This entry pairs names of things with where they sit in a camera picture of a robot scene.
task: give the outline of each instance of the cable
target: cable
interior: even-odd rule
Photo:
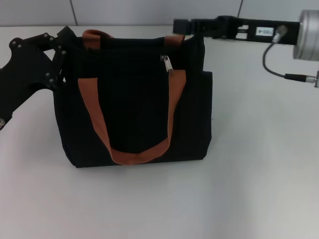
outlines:
[[[72,10],[72,14],[73,14],[73,17],[74,17],[75,25],[78,26],[78,20],[76,19],[75,10],[74,10],[74,6],[73,6],[72,0],[70,0],[70,4],[71,4],[71,10]]]
[[[265,68],[266,71],[268,71],[269,73],[278,76],[278,77],[282,77],[285,78],[287,80],[293,80],[293,81],[299,81],[299,82],[310,82],[310,83],[314,83],[316,81],[316,77],[315,76],[307,76],[307,75],[298,75],[298,74],[279,74],[277,72],[274,72],[272,70],[270,70],[267,66],[266,66],[266,55],[269,52],[269,50],[276,44],[279,43],[281,38],[283,38],[286,33],[287,33],[287,28],[284,25],[279,26],[276,29],[276,34],[272,40],[272,43],[266,48],[264,54],[263,54],[263,67]]]
[[[274,45],[275,45],[275,43],[272,42],[272,43],[267,47],[267,49],[264,51],[264,54],[263,54],[263,67],[264,67],[265,70],[268,71],[269,73],[271,73],[271,74],[273,74],[273,75],[275,75],[275,76],[279,76],[279,77],[284,78],[284,77],[285,77],[284,75],[279,74],[279,73],[277,73],[277,72],[274,72],[274,71],[270,70],[270,69],[266,66],[266,55],[267,55],[268,51],[269,51]]]

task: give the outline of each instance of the zipper pull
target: zipper pull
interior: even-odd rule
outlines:
[[[166,55],[162,55],[162,56],[160,56],[160,59],[165,63],[165,67],[166,67],[167,72],[171,72],[173,70],[173,67],[171,65],[169,57]]]

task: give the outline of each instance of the side pocket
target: side pocket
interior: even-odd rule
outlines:
[[[211,141],[212,73],[188,74],[175,113],[169,156],[202,159]]]

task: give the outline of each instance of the silver cylinder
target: silver cylinder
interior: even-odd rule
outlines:
[[[303,10],[294,59],[319,61],[319,10]]]

